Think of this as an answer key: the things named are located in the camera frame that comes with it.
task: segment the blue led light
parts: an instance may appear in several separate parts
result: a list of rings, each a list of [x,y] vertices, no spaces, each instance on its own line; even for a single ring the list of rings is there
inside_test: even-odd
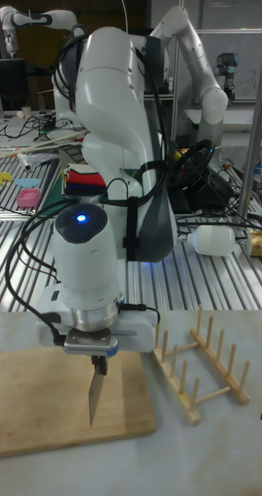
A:
[[[86,216],[84,214],[80,214],[80,215],[78,215],[77,220],[80,223],[82,223],[82,222],[85,222],[87,220],[87,218],[86,218]]]

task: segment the white table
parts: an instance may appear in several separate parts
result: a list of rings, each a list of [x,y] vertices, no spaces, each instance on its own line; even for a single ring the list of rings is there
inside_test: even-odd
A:
[[[224,132],[244,132],[250,131],[255,105],[234,104],[224,112]],[[202,111],[198,108],[185,109],[184,113],[194,123],[201,122]]]
[[[169,347],[188,343],[197,312],[165,312]],[[207,324],[211,312],[204,312]],[[152,436],[0,460],[0,496],[262,496],[262,312],[215,312],[212,346],[225,327],[223,361],[238,344],[233,373],[240,378],[251,359],[240,407],[230,394],[198,406],[201,425],[192,428],[150,356],[143,358],[157,420]],[[33,317],[0,314],[0,351],[38,346]],[[187,389],[201,378],[199,394],[221,387],[200,352],[190,350]]]

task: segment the metal pole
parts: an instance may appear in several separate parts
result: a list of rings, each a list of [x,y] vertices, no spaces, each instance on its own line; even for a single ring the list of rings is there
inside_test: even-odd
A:
[[[250,196],[253,186],[253,170],[257,163],[260,149],[260,141],[262,137],[262,67],[260,71],[260,80],[257,90],[257,99],[252,121],[252,129],[250,134],[250,142],[247,152],[246,169],[243,177],[242,191],[240,194],[240,203],[238,214],[246,217]]]

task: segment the gray robot arm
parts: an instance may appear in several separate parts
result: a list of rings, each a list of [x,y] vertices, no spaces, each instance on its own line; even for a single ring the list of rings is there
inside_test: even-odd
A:
[[[0,9],[0,19],[5,37],[5,46],[11,57],[16,55],[19,46],[16,40],[16,29],[27,26],[45,26],[51,29],[68,29],[72,36],[85,34],[84,27],[78,24],[76,15],[70,10],[51,10],[43,14],[27,14],[6,6]]]
[[[202,42],[188,19],[186,10],[180,6],[172,7],[150,35],[159,38],[165,46],[173,36],[176,37],[202,106],[198,139],[211,140],[216,150],[219,150],[228,98],[216,82]],[[216,152],[212,159],[216,162],[218,158]]]

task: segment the knife blade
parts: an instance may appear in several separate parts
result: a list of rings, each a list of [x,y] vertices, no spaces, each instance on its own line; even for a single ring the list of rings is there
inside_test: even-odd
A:
[[[97,410],[98,401],[100,398],[102,385],[105,375],[99,373],[98,367],[95,368],[95,373],[91,381],[91,387],[88,392],[88,405],[89,405],[89,422],[92,427],[95,413]]]

